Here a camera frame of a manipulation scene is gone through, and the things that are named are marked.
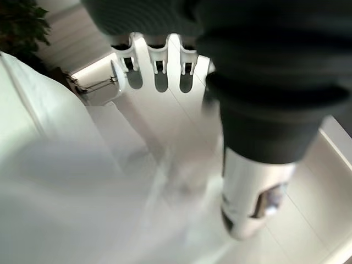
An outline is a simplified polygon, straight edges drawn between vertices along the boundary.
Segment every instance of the green plant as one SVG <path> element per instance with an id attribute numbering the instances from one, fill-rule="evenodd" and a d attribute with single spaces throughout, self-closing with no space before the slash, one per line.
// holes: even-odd
<path id="1" fill-rule="evenodd" d="M 29 57 L 38 51 L 38 41 L 50 45 L 47 12 L 33 0 L 1 0 L 0 50 Z"/>

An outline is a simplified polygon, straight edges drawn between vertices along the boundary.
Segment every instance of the white fabric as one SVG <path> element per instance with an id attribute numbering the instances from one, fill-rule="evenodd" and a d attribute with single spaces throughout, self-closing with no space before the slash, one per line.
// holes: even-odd
<path id="1" fill-rule="evenodd" d="M 112 155 L 65 87 L 4 53 L 0 77 L 0 263 L 191 263 L 209 249 L 185 244 L 196 197 L 163 191 L 154 161 L 120 166 L 140 150 L 129 126 L 119 123 L 129 154 L 117 144 Z"/>

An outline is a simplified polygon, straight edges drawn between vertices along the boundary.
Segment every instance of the metal cylinder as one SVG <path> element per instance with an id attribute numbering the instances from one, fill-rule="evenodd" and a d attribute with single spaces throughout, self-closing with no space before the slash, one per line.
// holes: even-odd
<path id="1" fill-rule="evenodd" d="M 275 214 L 296 163 L 252 161 L 225 150 L 222 212 L 233 238 L 253 236 Z"/>

